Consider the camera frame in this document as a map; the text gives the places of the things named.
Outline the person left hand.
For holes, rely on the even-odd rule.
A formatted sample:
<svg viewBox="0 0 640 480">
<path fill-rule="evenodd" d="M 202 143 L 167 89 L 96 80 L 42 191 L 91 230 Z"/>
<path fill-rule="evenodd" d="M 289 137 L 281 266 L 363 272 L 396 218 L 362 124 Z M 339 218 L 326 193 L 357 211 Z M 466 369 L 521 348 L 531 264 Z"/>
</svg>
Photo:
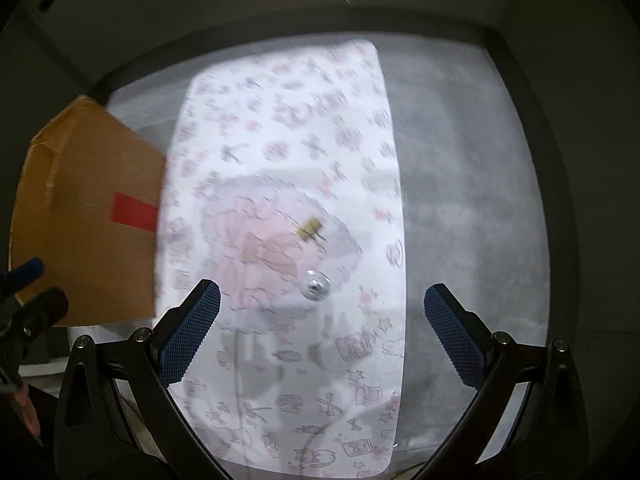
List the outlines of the person left hand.
<svg viewBox="0 0 640 480">
<path fill-rule="evenodd" d="M 26 382 L 24 382 L 20 390 L 12 394 L 12 401 L 18 416 L 20 416 L 21 421 L 24 422 L 29 433 L 35 438 L 40 438 L 40 422 L 35 405 L 32 404 L 32 400 L 30 400 L 29 388 Z"/>
</svg>

